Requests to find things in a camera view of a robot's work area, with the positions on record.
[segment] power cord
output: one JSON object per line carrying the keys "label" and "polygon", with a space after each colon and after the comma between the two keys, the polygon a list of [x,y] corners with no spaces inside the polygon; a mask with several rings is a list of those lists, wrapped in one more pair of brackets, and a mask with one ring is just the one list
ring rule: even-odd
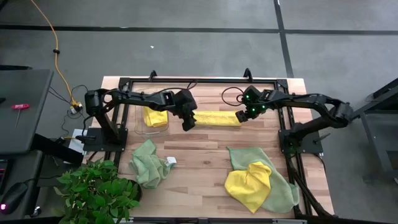
{"label": "power cord", "polygon": [[[236,101],[237,101],[239,104],[233,105],[233,104],[231,104],[231,103],[227,103],[227,101],[224,100],[224,93],[225,93],[227,90],[230,90],[230,89],[237,89],[237,90],[239,90],[239,91],[242,93],[242,94],[239,94],[238,96],[236,96]],[[223,100],[223,102],[224,102],[225,104],[227,104],[227,105],[230,105],[230,106],[241,106],[241,105],[243,104],[243,102],[238,100],[238,98],[239,98],[240,96],[243,96],[243,90],[241,90],[240,88],[238,88],[238,87],[236,87],[236,86],[228,87],[228,88],[226,88],[226,89],[221,93],[221,99]]]}
{"label": "power cord", "polygon": [[38,7],[38,5],[36,5],[36,3],[34,2],[34,0],[30,0],[32,2],[32,4],[37,8],[37,10],[41,13],[41,15],[44,17],[44,19],[47,21],[47,23],[49,24],[49,26],[51,27],[51,30],[54,34],[55,37],[55,49],[53,50],[53,52],[55,53],[55,69],[57,70],[58,74],[60,75],[60,77],[62,78],[63,82],[65,83],[65,85],[67,86],[67,90],[69,92],[70,98],[71,98],[71,102],[72,102],[72,106],[79,106],[79,103],[77,103],[75,101],[75,99],[73,98],[72,95],[72,91],[69,89],[69,84],[66,81],[65,77],[63,77],[62,72],[60,71],[60,69],[58,68],[58,55],[60,53],[59,51],[59,47],[58,47],[58,36],[57,33],[55,32],[53,26],[51,25],[51,22],[49,21],[49,19],[47,18],[47,16],[45,16],[45,14],[42,12],[42,10]]}

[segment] green cloth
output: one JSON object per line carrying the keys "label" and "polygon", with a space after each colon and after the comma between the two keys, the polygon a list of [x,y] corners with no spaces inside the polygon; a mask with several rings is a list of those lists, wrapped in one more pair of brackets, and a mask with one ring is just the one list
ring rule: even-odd
{"label": "green cloth", "polygon": [[249,164],[259,161],[271,168],[272,172],[269,176],[271,192],[261,205],[262,208],[272,212],[287,213],[291,211],[294,205],[299,203],[299,188],[296,185],[288,183],[278,173],[271,160],[261,148],[231,149],[227,147],[227,149],[229,150],[234,170],[246,170]]}
{"label": "green cloth", "polygon": [[150,140],[142,143],[133,153],[129,166],[136,174],[137,183],[148,189],[157,187],[161,180],[166,179],[171,166],[166,166],[165,159],[156,155],[156,145]]}

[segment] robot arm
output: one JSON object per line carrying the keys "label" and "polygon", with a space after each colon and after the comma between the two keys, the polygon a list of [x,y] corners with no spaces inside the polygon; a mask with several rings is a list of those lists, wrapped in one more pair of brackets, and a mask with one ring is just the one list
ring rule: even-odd
{"label": "robot arm", "polygon": [[[106,95],[111,95],[112,100],[105,101]],[[111,144],[118,144],[120,137],[116,123],[112,122],[106,113],[116,105],[139,105],[148,106],[155,111],[170,111],[174,116],[183,119],[182,128],[184,131],[193,128],[196,121],[193,118],[193,110],[197,109],[197,104],[188,89],[181,89],[176,94],[172,91],[145,94],[119,89],[91,90],[85,95],[85,103],[87,114],[94,116],[99,122],[105,143]]]}
{"label": "robot arm", "polygon": [[[236,117],[241,123],[250,118],[257,118],[267,109],[274,110],[284,106],[316,110],[321,115],[319,118],[304,124],[296,123],[286,135],[286,140],[291,146],[299,146],[306,135],[323,128],[346,127],[353,113],[349,103],[322,94],[289,95],[279,90],[259,91],[254,86],[249,86],[243,92],[242,103],[246,106],[246,110],[236,112]],[[329,110],[327,105],[332,105],[332,108]]]}

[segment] yellow cloth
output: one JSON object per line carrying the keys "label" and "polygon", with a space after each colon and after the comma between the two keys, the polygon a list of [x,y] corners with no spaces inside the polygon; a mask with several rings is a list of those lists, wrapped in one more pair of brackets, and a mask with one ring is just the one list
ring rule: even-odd
{"label": "yellow cloth", "polygon": [[[194,111],[197,125],[240,126],[235,111]],[[144,121],[148,127],[160,127],[167,124],[167,111],[159,112],[144,107]]]}
{"label": "yellow cloth", "polygon": [[254,213],[264,203],[271,191],[269,176],[271,169],[262,162],[248,165],[247,170],[236,170],[228,174],[226,191]]}
{"label": "yellow cloth", "polygon": [[195,111],[197,125],[208,126],[240,126],[235,111]]}
{"label": "yellow cloth", "polygon": [[148,127],[160,127],[167,124],[167,111],[154,111],[149,107],[144,107],[144,122]]}

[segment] green plant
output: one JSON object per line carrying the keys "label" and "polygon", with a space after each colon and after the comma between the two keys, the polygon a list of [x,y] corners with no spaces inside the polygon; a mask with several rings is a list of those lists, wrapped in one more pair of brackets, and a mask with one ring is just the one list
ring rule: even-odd
{"label": "green plant", "polygon": [[88,161],[74,172],[66,172],[57,180],[63,188],[54,187],[65,199],[64,211],[53,208],[53,214],[63,216],[60,223],[101,224],[119,223],[129,219],[129,210],[139,206],[136,199],[138,184],[118,178],[113,161]]}

